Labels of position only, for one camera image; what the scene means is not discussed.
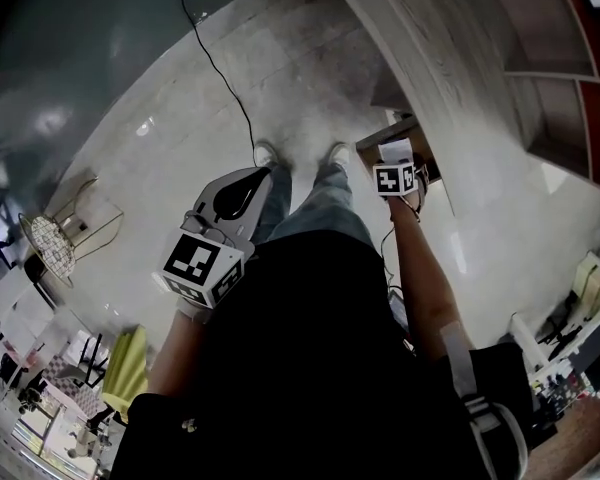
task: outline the gray wall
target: gray wall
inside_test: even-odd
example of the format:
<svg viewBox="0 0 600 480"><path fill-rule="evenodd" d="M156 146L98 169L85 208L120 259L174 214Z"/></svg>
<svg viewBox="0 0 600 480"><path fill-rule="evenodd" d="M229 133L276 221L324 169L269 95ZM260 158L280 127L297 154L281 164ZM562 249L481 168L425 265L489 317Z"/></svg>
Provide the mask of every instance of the gray wall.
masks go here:
<svg viewBox="0 0 600 480"><path fill-rule="evenodd" d="M179 0L17 0L0 35L0 158L20 206L44 207L111 105L189 30Z"/></svg>

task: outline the black cable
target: black cable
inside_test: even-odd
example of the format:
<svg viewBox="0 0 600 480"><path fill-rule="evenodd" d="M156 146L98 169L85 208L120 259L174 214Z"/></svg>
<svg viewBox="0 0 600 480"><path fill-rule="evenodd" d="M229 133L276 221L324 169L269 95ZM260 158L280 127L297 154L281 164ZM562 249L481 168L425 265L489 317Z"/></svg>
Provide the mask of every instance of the black cable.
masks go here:
<svg viewBox="0 0 600 480"><path fill-rule="evenodd" d="M393 278L395 277L394 274L391 273L391 271L387 268L387 260L384 257L384 243L387 241L387 238L389 238L389 236L391 235L391 233L393 233L396 230L395 226L391 226L391 229L389 230L389 232L384 235L384 238L382 239L382 242L380 242L380 256L382 257L382 264L384 265L384 271L389 275L389 279L387 280L387 291L389 291L391 289L391 281L393 281Z"/></svg>
<svg viewBox="0 0 600 480"><path fill-rule="evenodd" d="M251 127L251 119L249 119L249 115L247 114L247 111L245 110L244 105L242 104L242 101L240 101L240 98L238 97L238 95L235 92L233 92L233 89L231 89L231 86L229 85L229 82L227 82L227 79L225 78L225 76L222 74L222 71L220 71L217 68L215 62L213 62L213 58L211 57L211 54L204 47L204 44L202 44L202 40L200 39L200 34L198 34L198 27L196 27L195 21L189 14L189 11L187 10L185 1L180 0L180 3L182 4L182 10L187 15L187 18L189 18L189 22L191 23L191 26L193 27L193 31L196 34L196 38L198 39L198 43L200 44L200 47L204 50L204 53L207 54L207 57L209 57L209 62L211 62L211 66L213 66L213 69L215 69L216 72L222 77L222 80L224 81L224 84L227 86L227 89L229 89L229 92L236 99L236 101L238 102L238 105L240 105L240 110L242 110L242 113L244 114L244 118L247 120L247 124L249 125L249 140L251 141L251 152L252 152L252 157L253 157L253 165L256 165L256 158L255 158L256 145L255 145L255 142L253 141L253 129Z"/></svg>

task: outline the wrist strap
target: wrist strap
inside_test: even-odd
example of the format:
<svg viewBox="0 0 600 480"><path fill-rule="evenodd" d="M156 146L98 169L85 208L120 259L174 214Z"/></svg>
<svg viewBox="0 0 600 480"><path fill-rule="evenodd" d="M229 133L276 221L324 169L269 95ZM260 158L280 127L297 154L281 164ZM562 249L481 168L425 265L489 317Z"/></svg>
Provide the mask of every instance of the wrist strap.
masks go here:
<svg viewBox="0 0 600 480"><path fill-rule="evenodd" d="M194 322L198 322L202 325L206 324L209 321L209 318L211 318L210 309L191 304L183 297L178 297L176 308L183 315L191 318L191 320L193 320Z"/></svg>
<svg viewBox="0 0 600 480"><path fill-rule="evenodd" d="M413 214L416 216L416 220L418 221L418 224L420 224L420 214L418 213L418 210L416 210L413 207L413 205L404 198L404 196L400 196L400 201L402 201L404 204L407 205L409 210L411 210L413 212Z"/></svg>

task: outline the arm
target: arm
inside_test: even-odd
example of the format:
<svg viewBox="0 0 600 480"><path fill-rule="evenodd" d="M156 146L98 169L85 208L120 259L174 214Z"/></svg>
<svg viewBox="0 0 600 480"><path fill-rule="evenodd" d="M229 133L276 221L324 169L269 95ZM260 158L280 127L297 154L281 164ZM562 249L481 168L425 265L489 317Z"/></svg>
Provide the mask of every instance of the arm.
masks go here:
<svg viewBox="0 0 600 480"><path fill-rule="evenodd" d="M397 197L389 198L389 208L396 228L400 280L414 345L425 358L436 361L447 355L440 330L452 322L462 326L460 313L449 281L413 211ZM472 349L464 327L462 332Z"/></svg>
<svg viewBox="0 0 600 480"><path fill-rule="evenodd" d="M186 395L195 382L205 327L176 311L169 335L149 373L149 393Z"/></svg>

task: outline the floor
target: floor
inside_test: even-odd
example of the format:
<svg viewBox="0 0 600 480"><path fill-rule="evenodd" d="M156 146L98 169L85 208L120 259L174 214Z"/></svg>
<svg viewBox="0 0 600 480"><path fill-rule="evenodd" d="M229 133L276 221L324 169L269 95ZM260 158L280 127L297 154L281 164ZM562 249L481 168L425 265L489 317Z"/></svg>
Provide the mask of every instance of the floor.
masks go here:
<svg viewBox="0 0 600 480"><path fill-rule="evenodd" d="M186 1L201 17L233 0ZM32 212L190 24L180 0L0 0L0 29L0 162L10 197Z"/></svg>
<svg viewBox="0 0 600 480"><path fill-rule="evenodd" d="M418 116L454 214L506 197L533 168L520 141L535 137L540 104L504 76L519 41L499 0L346 1Z"/></svg>
<svg viewBox="0 0 600 480"><path fill-rule="evenodd" d="M384 112L369 106L381 54L343 0L235 0L199 30L244 101L256 139L292 161L294 206L331 144L386 126ZM505 168L497 146L466 154L480 156L489 173ZM173 297L152 279L165 237L206 183L250 162L244 117L190 33L114 105L65 176L69 183L97 174L101 200L125 212L117 239L77 264L75 288L64 294L76 314L93 330L140 323L159 347L174 311ZM455 216L437 183L423 210L424 232L478 346L505 333L514 312L540 323L567 294L576 264L600 246L600 190L524 162L525 174L480 207ZM387 207L357 158L349 175L355 209L378 247L391 228ZM385 255L397 273L393 238Z"/></svg>
<svg viewBox="0 0 600 480"><path fill-rule="evenodd" d="M600 453L600 399L578 401L556 426L558 434L530 455L525 480L573 478Z"/></svg>

